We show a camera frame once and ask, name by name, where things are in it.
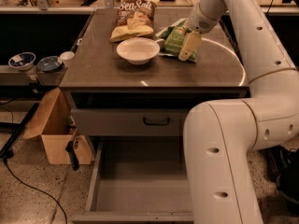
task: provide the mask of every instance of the box flap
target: box flap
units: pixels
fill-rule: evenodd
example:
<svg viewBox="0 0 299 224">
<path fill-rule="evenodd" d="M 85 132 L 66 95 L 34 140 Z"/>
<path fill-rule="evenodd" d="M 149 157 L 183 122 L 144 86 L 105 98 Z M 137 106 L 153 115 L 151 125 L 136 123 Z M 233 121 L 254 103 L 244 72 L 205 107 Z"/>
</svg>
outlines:
<svg viewBox="0 0 299 224">
<path fill-rule="evenodd" d="M 44 95 L 37 111 L 24 129 L 24 139 L 32 139 L 43 133 L 60 92 L 59 88 L 55 88 Z"/>
</svg>

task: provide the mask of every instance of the floor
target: floor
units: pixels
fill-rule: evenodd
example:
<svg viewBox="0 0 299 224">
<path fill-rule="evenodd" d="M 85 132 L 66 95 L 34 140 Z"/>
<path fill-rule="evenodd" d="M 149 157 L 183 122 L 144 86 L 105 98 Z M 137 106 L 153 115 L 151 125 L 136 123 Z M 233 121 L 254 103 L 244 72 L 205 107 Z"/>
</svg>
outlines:
<svg viewBox="0 0 299 224">
<path fill-rule="evenodd" d="M 0 121 L 19 123 L 26 112 L 9 112 L 0 106 Z M 9 133 L 0 134 L 0 147 Z M 299 147 L 299 136 L 285 144 L 287 148 Z M 7 160 L 13 174 L 26 184 L 46 191 L 59 201 L 65 210 L 68 223 L 75 214 L 85 210 L 93 171 L 91 165 L 80 165 L 73 171 L 70 165 L 51 165 L 43 145 L 35 140 L 23 140 L 22 134 L 14 142 L 14 156 Z M 261 152 L 250 152 L 249 168 L 265 224 L 294 224 L 299 222 L 288 212 L 285 200 L 268 180 L 266 162 Z M 0 223 L 1 224 L 59 224 L 64 214 L 49 196 L 24 186 L 0 162 Z"/>
</svg>

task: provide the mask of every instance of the white cup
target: white cup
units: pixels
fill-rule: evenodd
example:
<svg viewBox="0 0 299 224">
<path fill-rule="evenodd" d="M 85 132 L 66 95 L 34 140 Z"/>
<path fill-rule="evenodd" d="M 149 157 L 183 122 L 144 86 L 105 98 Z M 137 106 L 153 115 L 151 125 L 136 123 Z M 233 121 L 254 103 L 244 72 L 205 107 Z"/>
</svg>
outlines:
<svg viewBox="0 0 299 224">
<path fill-rule="evenodd" d="M 66 51 L 60 55 L 60 59 L 62 60 L 64 66 L 68 67 L 74 56 L 75 53 L 73 51 Z"/>
</svg>

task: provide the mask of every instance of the bowl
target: bowl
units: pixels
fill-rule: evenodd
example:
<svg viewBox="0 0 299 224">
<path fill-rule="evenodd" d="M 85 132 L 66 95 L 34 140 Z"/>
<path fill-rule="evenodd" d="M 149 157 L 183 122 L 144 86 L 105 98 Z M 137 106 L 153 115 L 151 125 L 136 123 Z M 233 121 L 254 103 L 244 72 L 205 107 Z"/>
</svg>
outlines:
<svg viewBox="0 0 299 224">
<path fill-rule="evenodd" d="M 160 47 L 155 41 L 143 37 L 122 41 L 117 47 L 118 54 L 132 64 L 147 63 L 159 51 Z"/>
<path fill-rule="evenodd" d="M 55 72 L 62 67 L 62 60 L 58 56 L 48 56 L 37 63 L 37 69 L 43 72 Z"/>
<path fill-rule="evenodd" d="M 11 57 L 8 61 L 8 65 L 11 68 L 19 71 L 29 70 L 36 60 L 36 56 L 32 52 L 23 52 L 18 55 Z"/>
</svg>

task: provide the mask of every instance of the brown box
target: brown box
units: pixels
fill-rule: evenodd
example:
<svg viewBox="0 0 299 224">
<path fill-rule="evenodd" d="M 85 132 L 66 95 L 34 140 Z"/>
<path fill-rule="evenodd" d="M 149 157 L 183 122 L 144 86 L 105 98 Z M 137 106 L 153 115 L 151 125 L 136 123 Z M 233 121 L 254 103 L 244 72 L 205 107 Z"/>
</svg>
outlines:
<svg viewBox="0 0 299 224">
<path fill-rule="evenodd" d="M 31 120 L 27 123 L 23 138 L 40 138 L 51 164 L 70 164 L 67 143 L 72 139 L 68 134 L 67 118 L 70 107 L 59 88 L 48 91 Z M 83 135 L 74 149 L 79 164 L 90 164 L 93 159 L 91 149 Z"/>
</svg>

